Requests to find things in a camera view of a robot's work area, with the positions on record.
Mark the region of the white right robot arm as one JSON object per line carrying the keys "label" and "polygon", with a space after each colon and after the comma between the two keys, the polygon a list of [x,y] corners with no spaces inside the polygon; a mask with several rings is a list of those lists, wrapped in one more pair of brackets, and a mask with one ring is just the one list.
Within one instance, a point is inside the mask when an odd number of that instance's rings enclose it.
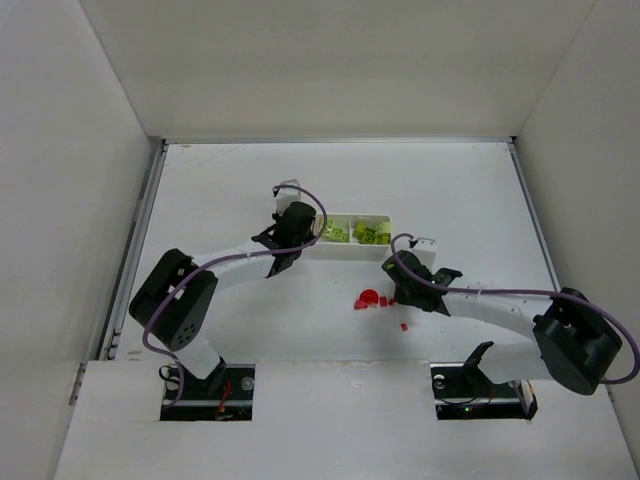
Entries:
{"label": "white right robot arm", "polygon": [[388,258],[381,269],[395,285],[398,304],[481,321],[525,339],[513,345],[482,341],[467,357],[464,367],[494,384],[553,379],[569,391],[591,395],[622,347],[604,316],[574,289],[491,295],[491,286],[455,269],[433,272],[407,250]]}

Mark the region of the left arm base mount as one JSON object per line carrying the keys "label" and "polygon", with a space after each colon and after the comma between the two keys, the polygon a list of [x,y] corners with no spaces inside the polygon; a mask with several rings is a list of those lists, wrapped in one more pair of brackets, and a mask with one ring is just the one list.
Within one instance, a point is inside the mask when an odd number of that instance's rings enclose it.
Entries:
{"label": "left arm base mount", "polygon": [[170,422],[244,422],[251,421],[255,390],[255,364],[231,364],[221,384],[213,392],[185,373],[179,400],[178,370],[174,365],[159,368],[164,382],[160,420]]}

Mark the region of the light green lego brick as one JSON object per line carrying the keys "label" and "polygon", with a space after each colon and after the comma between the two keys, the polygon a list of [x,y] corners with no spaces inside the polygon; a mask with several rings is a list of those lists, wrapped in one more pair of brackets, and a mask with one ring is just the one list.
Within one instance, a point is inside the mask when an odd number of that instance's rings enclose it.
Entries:
{"label": "light green lego brick", "polygon": [[378,235],[390,236],[392,233],[392,225],[390,222],[381,222],[376,229]]}

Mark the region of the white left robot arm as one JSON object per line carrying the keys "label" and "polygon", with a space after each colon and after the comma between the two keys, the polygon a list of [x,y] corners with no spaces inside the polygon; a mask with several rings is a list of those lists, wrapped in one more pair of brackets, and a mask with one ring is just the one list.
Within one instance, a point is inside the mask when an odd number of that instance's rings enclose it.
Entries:
{"label": "white left robot arm", "polygon": [[175,362],[179,391],[194,380],[213,395],[223,383],[226,362],[201,333],[214,295],[290,268],[317,241],[315,219],[314,207],[294,201],[274,215],[272,226],[201,265],[177,248],[163,254],[131,300],[129,315],[143,327],[144,347]]}

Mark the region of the red round lego piece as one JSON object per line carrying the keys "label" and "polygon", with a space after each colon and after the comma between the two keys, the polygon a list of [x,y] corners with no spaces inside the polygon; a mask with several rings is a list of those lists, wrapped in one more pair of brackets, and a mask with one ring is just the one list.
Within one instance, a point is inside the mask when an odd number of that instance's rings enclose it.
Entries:
{"label": "red round lego piece", "polygon": [[379,303],[379,294],[374,289],[366,289],[360,293],[359,301],[367,305],[377,305]]}

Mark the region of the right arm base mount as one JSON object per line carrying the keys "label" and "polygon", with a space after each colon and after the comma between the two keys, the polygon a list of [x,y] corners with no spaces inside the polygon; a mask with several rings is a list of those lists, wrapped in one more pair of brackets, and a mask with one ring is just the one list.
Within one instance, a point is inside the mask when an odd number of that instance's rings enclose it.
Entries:
{"label": "right arm base mount", "polygon": [[479,368],[492,342],[483,342],[462,363],[431,363],[431,387],[438,420],[530,421],[538,402],[529,381],[493,383]]}

